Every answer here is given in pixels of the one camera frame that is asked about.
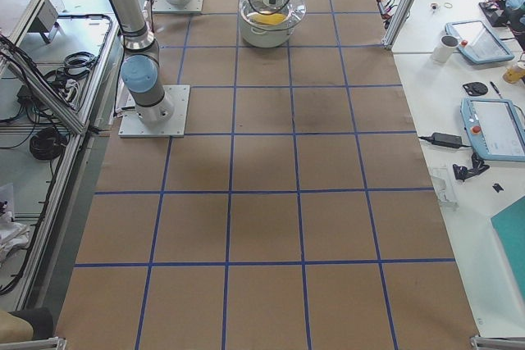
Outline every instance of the cup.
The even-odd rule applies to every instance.
[[[431,59],[433,61],[437,61],[438,63],[445,63],[448,61],[450,55],[452,55],[452,52],[455,51],[456,47],[458,47],[458,44],[459,41],[454,36],[442,36],[440,43],[437,45],[431,55]]]
[[[525,61],[517,61],[503,74],[503,79],[509,84],[515,84],[525,77]]]

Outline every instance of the screen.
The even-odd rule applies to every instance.
[[[473,101],[472,105],[490,154],[525,155],[519,122],[516,123],[507,102]]]
[[[461,40],[468,41],[464,51],[470,52],[479,59],[492,59],[508,55],[501,44],[479,20],[454,24],[454,29],[458,32]]]

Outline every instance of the white mug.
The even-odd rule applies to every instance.
[[[440,39],[440,43],[434,49],[434,52],[431,55],[433,61],[439,63],[445,63],[448,61],[452,52],[458,47],[459,41],[454,36],[445,35]]]

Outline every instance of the metal mounting plate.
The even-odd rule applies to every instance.
[[[202,12],[204,0],[190,0],[184,6],[168,3],[167,0],[155,0],[153,14],[188,14]]]
[[[183,137],[186,127],[186,115],[188,113],[189,85],[164,85],[166,94],[171,96],[175,104],[175,112],[170,119],[154,123],[144,123],[135,111],[127,111],[122,117],[121,137]],[[130,96],[128,107],[133,107],[135,101]]]

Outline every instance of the metal pot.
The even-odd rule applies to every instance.
[[[277,0],[275,5],[269,4],[268,0],[240,0],[239,3],[239,27],[240,35],[254,47],[272,48],[285,43],[295,26],[303,19],[306,13],[304,0],[290,0],[279,14],[284,16],[281,23],[277,25],[263,24],[254,19],[259,13],[271,15],[282,7],[287,0]]]

